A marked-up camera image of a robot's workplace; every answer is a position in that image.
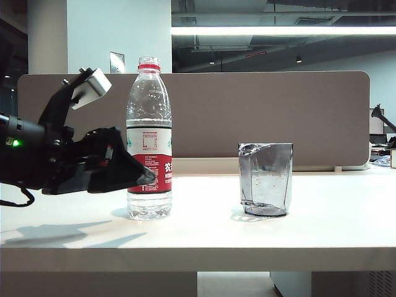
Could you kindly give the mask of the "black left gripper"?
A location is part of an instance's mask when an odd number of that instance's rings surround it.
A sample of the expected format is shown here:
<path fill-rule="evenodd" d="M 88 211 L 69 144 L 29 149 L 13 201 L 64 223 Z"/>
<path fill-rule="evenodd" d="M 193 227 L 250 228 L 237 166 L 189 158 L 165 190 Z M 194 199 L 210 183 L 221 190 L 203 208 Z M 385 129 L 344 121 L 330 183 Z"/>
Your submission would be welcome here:
<path fill-rule="evenodd" d="M 91 68 L 81 68 L 73 80 L 64 80 L 63 86 L 49 99 L 40 116 L 45 128 L 45 149 L 48 177 L 42 187 L 44 194 L 64 194 L 83 191 L 79 178 L 79 161 L 72 155 L 75 143 L 74 130 L 65 125 L 70 108 L 80 108 L 95 98 Z M 87 172 L 90 180 L 87 192 L 104 192 L 143 186 L 155 181 L 155 173 L 132 157 L 126 150 L 120 131 L 115 128 L 98 128 L 87 133 L 89 153 Z"/>

